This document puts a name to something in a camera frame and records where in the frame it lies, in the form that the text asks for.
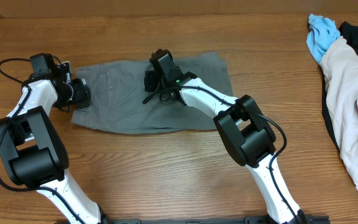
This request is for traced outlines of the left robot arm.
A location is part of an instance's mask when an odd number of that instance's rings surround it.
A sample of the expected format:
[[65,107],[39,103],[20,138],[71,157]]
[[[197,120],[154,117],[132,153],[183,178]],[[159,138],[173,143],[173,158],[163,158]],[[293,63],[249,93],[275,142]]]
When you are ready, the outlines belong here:
[[16,107],[0,119],[0,185],[13,192],[36,191],[48,198],[69,223],[110,223],[101,207],[71,175],[67,150],[49,119],[50,110],[86,107],[86,81],[73,78],[69,62],[51,54],[28,58],[33,72],[21,81]]

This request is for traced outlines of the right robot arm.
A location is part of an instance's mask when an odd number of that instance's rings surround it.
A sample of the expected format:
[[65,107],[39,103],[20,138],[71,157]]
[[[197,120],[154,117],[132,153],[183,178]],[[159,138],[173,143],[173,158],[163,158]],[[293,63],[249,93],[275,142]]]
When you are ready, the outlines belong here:
[[273,128],[278,124],[263,115],[255,100],[225,95],[194,73],[183,73],[168,50],[158,49],[150,58],[152,70],[144,78],[145,90],[160,100],[179,101],[211,117],[231,158],[253,176],[267,206],[267,223],[307,223],[292,198],[277,164],[279,151]]

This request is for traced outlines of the grey shorts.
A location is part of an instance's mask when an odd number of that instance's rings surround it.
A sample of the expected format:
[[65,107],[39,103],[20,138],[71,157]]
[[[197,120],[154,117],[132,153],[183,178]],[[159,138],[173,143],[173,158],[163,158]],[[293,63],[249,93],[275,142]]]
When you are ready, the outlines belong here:
[[147,104],[144,77],[152,68],[148,60],[122,60],[79,67],[91,93],[86,108],[77,107],[71,122],[111,133],[170,133],[186,129],[214,130],[214,121],[200,110],[178,101],[160,101],[157,96]]

